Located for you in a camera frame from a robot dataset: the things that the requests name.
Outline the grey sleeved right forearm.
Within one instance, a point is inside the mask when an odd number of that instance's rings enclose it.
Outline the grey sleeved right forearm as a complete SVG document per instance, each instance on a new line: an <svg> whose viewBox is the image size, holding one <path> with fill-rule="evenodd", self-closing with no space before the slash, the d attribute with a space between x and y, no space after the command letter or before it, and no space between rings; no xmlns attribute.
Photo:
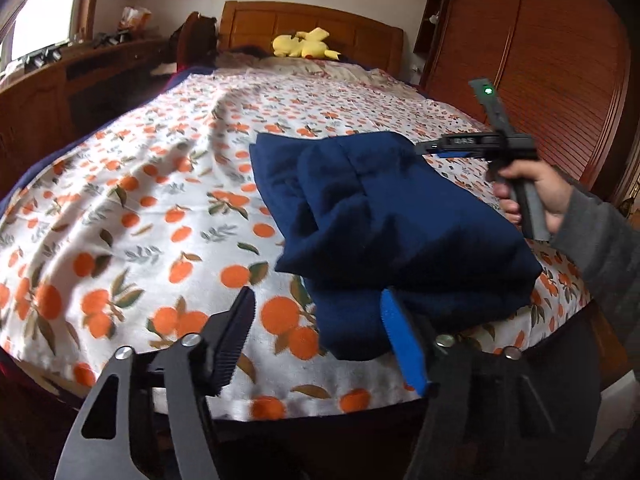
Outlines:
<svg viewBox="0 0 640 480"><path fill-rule="evenodd" d="M611 204L573 188L551 245L577 266L638 370L639 231Z"/></svg>

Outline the person's right hand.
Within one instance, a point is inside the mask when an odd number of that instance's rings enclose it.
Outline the person's right hand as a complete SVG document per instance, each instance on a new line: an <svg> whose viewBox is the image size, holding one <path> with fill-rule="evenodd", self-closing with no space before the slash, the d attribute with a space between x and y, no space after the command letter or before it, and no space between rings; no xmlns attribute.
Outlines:
<svg viewBox="0 0 640 480"><path fill-rule="evenodd" d="M510 166L502 168L499 174L502 181L495 181L492 190L506 218L514 226L522 224L521 209L515 200L511 200L511 188L506 180L526 179L533 182L544 206L548 231L551 234L559 231L570 204L573 187L554 168L543 160L514 160Z"/></svg>

